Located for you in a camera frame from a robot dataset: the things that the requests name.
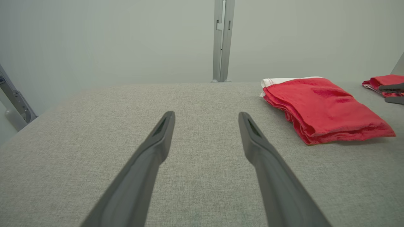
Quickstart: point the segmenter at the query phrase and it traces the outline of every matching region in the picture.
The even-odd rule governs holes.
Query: gray fabric surface
[[[176,113],[147,226],[265,226],[238,113],[248,112],[333,226],[404,223],[404,106],[335,82],[396,138],[307,146],[259,83],[128,85],[48,110],[0,149],[0,226],[79,226],[164,112]]]

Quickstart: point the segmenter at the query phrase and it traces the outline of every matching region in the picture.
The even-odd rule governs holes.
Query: red towel
[[[392,85],[392,84],[401,84],[404,83],[404,76],[399,75],[387,75],[387,76],[376,76],[372,77],[370,80],[365,80],[362,83],[362,86],[365,88],[370,88],[378,93],[381,93],[384,97],[396,97],[396,96],[404,96],[404,93],[386,93],[380,92],[379,87],[381,85]]]
[[[261,96],[285,112],[308,145],[396,136],[383,119],[328,79],[265,79],[261,84]]]

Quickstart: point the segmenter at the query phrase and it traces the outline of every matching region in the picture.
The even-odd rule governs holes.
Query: stack of folded cloth
[[[261,97],[285,112],[308,145],[396,136],[383,119],[328,79],[263,79],[261,85]]]
[[[387,75],[387,76],[375,76],[370,80],[365,80],[362,86],[374,90],[375,92],[383,95],[384,97],[399,97],[404,96],[404,93],[387,93],[379,91],[379,87],[382,85],[393,85],[404,83],[404,76],[400,75]]]

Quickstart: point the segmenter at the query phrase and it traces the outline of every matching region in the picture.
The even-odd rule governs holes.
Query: red fabric
[[[306,144],[396,136],[377,114],[327,79],[291,80],[263,90]]]
[[[392,85],[392,84],[401,84],[404,83],[404,76],[399,75],[387,75],[387,76],[376,76],[372,77],[370,80],[365,80],[362,83],[363,85],[369,84],[373,89],[378,90],[381,85]],[[384,97],[396,97],[396,96],[404,96],[404,93],[387,93],[382,92]]]

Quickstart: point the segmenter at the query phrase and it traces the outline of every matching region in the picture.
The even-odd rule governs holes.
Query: table surface
[[[79,226],[164,112],[176,114],[146,226],[266,226],[238,113],[248,112],[333,226],[404,223],[404,106],[334,82],[395,138],[307,146],[259,83],[145,84],[86,91],[0,148],[0,226]]]

